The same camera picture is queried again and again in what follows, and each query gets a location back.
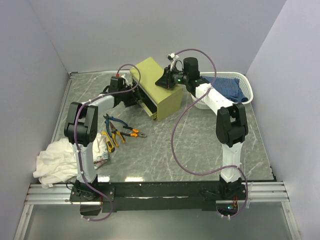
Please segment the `green metal drawer cabinet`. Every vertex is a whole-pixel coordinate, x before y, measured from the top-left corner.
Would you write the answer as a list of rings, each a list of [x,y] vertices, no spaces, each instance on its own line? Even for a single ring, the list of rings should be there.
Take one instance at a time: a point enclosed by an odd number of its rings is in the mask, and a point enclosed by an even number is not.
[[[160,122],[180,110],[183,89],[179,86],[165,89],[156,85],[156,81],[164,73],[164,68],[152,57],[138,63],[136,67],[131,67],[129,72],[134,81],[140,81],[139,103],[151,118]]]

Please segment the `blue handled pliers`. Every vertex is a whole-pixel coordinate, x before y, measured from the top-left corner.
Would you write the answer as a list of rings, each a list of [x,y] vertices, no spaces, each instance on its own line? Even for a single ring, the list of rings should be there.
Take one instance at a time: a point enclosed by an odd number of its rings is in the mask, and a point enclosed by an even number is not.
[[[105,126],[106,126],[106,132],[108,133],[108,135],[110,137],[112,137],[112,132],[111,132],[111,125],[114,123],[114,122],[117,122],[117,123],[120,123],[122,124],[123,126],[127,127],[128,124],[126,122],[124,122],[123,120],[121,119],[118,119],[118,118],[115,118],[113,116],[109,116],[108,114],[104,115],[103,118],[105,119]]]

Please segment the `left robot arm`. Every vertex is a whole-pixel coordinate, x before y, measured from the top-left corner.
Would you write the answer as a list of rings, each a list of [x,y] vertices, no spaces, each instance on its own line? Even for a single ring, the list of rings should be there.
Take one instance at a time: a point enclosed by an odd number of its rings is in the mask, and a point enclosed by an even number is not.
[[[127,102],[127,95],[138,88],[140,82],[126,84],[124,78],[113,76],[107,90],[84,102],[72,102],[64,125],[64,135],[75,152],[77,176],[75,192],[88,201],[105,198],[99,189],[98,175],[94,167],[93,142],[98,133],[98,117],[101,113]]]

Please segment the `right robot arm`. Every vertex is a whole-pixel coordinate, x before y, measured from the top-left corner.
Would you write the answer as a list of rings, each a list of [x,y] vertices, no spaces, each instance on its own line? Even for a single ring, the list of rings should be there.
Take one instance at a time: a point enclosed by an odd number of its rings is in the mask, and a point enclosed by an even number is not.
[[[223,199],[231,199],[244,191],[239,167],[243,143],[249,132],[245,106],[224,97],[213,87],[213,81],[202,77],[197,58],[185,58],[182,70],[176,67],[179,58],[176,54],[171,53],[167,58],[170,65],[164,68],[155,85],[164,89],[184,85],[196,102],[202,101],[216,114],[215,133],[222,146],[217,194]]]

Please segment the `yellow black pliers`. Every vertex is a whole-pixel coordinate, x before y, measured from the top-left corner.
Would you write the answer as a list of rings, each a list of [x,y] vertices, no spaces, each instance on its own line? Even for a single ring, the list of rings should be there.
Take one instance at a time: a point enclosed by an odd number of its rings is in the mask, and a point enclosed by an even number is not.
[[[118,129],[111,123],[109,122],[109,127],[110,127],[110,130],[111,130],[111,133],[112,133],[112,140],[113,140],[113,143],[115,144],[115,146],[118,148],[119,147],[119,144],[117,142],[117,139],[116,137],[119,136],[122,143],[125,144],[126,141],[123,137],[123,135],[118,131]]]

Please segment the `orange black pliers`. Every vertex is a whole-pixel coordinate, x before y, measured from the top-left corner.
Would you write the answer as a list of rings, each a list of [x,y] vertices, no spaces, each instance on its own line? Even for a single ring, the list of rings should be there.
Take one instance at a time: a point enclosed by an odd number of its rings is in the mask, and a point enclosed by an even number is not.
[[[131,132],[121,132],[120,134],[123,135],[123,136],[126,136],[126,137],[135,137],[135,138],[138,138],[138,137],[141,137],[141,138],[146,138],[147,135],[141,131],[139,131],[138,129],[135,129],[131,126],[123,126],[124,129],[126,130],[130,130]]]

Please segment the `yellow utility knife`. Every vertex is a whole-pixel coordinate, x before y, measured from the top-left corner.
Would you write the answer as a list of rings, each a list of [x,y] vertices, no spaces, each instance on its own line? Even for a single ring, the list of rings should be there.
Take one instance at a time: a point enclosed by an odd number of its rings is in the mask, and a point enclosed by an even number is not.
[[[105,138],[105,142],[106,142],[106,145],[107,145],[108,152],[109,153],[113,153],[115,151],[115,147],[114,147],[114,145],[113,145],[113,143],[111,141],[110,136],[105,131],[102,131],[101,135]]]

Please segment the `blue checkered cloth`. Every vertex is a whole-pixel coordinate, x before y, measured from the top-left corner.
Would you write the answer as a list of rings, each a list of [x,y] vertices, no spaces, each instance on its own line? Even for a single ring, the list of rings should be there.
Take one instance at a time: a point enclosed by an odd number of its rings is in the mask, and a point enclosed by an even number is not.
[[[213,87],[225,98],[234,103],[245,103],[248,98],[240,88],[240,80],[237,78],[217,77]]]

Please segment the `white plastic basket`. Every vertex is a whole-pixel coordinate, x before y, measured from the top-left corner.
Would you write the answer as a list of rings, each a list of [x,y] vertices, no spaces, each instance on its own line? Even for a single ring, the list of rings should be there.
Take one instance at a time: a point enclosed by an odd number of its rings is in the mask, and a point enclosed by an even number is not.
[[[243,91],[244,95],[248,98],[247,102],[242,104],[249,104],[253,100],[253,91],[248,79],[241,73],[238,72],[217,72],[216,78],[236,78],[239,79],[239,86]]]

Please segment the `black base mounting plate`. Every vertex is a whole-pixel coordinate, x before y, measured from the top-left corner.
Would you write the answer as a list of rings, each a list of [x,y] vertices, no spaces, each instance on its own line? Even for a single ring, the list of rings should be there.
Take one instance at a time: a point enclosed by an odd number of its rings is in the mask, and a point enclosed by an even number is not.
[[[97,215],[97,208],[86,205],[97,203],[102,212],[201,209],[215,211],[217,201],[236,201],[246,198],[242,183],[219,181],[165,182],[99,182],[95,188],[101,197],[83,183],[76,183],[69,200],[81,204],[82,212]]]

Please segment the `white cloth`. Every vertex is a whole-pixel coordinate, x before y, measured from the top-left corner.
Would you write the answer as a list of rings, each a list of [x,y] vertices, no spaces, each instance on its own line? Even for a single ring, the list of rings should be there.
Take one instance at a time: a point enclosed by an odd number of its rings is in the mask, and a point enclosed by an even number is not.
[[[106,136],[98,133],[92,148],[93,165],[98,169],[109,158]],[[49,144],[36,157],[36,170],[33,177],[38,179],[42,188],[49,189],[57,183],[66,183],[77,176],[76,155],[67,138]]]

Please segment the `aluminium frame rail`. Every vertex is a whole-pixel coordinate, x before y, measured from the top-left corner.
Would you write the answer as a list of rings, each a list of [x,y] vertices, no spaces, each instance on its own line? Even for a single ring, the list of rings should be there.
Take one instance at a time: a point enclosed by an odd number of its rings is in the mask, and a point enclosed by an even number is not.
[[[283,182],[249,182],[243,184],[243,192],[233,197],[222,198],[213,181],[179,182],[105,182],[101,191],[112,201],[115,200],[209,200],[227,203],[234,200],[243,202],[288,202],[289,196]],[[92,204],[100,198],[74,191],[70,184],[56,184],[44,189],[39,184],[29,186],[25,205]]]

